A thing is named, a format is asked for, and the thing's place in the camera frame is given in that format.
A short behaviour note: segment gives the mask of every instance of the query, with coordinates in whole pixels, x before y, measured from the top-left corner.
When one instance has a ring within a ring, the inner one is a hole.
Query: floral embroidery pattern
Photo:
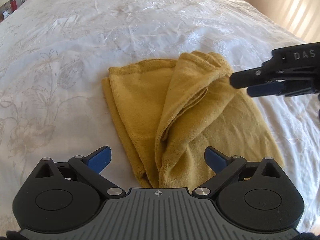
[[[35,61],[31,72],[19,78],[5,91],[0,90],[0,109],[10,110],[11,115],[0,117],[0,144],[3,141],[7,123],[9,127],[14,124],[10,131],[8,149],[11,157],[20,155],[26,165],[27,156],[39,147],[46,146],[53,138],[59,107],[74,98],[61,100],[55,94],[59,90],[68,90],[73,87],[82,77],[84,64],[80,59],[61,64],[64,57],[56,50],[51,49],[48,53],[41,53]],[[0,79],[6,74],[6,68],[0,70]],[[33,86],[24,88],[25,80],[33,77]],[[17,98],[23,96],[20,105]],[[44,111],[43,115],[33,118],[32,109]],[[24,171],[20,176],[23,182]]]

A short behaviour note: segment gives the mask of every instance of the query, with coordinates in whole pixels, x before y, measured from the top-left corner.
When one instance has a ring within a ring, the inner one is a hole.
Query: circular knob
[[[282,199],[278,193],[268,189],[254,189],[245,194],[246,203],[260,210],[272,210],[280,206]]]
[[[70,205],[72,198],[71,193],[66,190],[51,189],[40,193],[36,197],[36,204],[44,210],[60,210]]]

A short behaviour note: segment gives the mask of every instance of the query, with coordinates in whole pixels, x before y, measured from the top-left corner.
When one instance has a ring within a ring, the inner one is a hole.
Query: metal pivot screw
[[[206,187],[199,187],[195,190],[195,193],[197,195],[201,195],[201,196],[206,196],[206,195],[209,195],[210,194],[210,190]]]
[[[122,189],[120,189],[118,187],[112,187],[107,190],[107,193],[111,196],[118,196],[122,193]]]

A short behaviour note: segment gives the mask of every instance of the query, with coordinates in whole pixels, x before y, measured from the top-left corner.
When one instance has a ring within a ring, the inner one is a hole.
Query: towel fold
[[[229,85],[231,73],[221,55],[199,51],[109,69],[106,101],[143,187],[193,190],[214,175],[204,162],[207,146],[283,165],[252,99]]]

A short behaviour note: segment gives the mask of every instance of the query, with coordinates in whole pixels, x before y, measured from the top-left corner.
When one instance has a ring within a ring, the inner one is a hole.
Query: bed
[[[200,50],[239,71],[301,43],[243,0],[27,0],[0,24],[0,235],[19,229],[12,200],[43,157],[60,162],[109,145],[102,175],[139,186],[101,89],[109,67]],[[319,102],[255,102],[304,198],[298,230],[309,231],[320,216]]]

